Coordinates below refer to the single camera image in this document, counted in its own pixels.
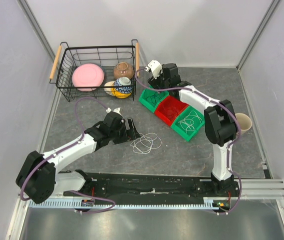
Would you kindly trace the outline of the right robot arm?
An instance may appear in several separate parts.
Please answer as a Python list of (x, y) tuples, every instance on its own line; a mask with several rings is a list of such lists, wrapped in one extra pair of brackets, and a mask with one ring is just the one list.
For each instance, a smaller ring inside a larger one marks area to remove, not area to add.
[(214, 163), (210, 189), (213, 195), (239, 196), (241, 184), (232, 171), (232, 147), (236, 135), (241, 134), (234, 108), (229, 100), (219, 101), (197, 90), (191, 83), (182, 81), (174, 63), (160, 64), (152, 60), (145, 69), (151, 73), (148, 84), (156, 91), (169, 95), (195, 108), (204, 116), (205, 134), (213, 146)]

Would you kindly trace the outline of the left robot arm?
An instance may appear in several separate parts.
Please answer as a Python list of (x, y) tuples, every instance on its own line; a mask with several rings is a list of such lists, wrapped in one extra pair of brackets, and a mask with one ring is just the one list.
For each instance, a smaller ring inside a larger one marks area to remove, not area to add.
[(17, 175), (16, 185), (20, 188), (22, 200), (32, 200), (40, 204), (53, 193), (75, 191), (81, 197), (91, 193), (91, 183), (78, 172), (61, 173), (66, 166), (79, 158), (94, 153), (107, 146), (140, 138), (132, 118), (124, 119), (116, 111), (106, 114), (104, 120), (71, 142), (45, 153), (29, 153)]

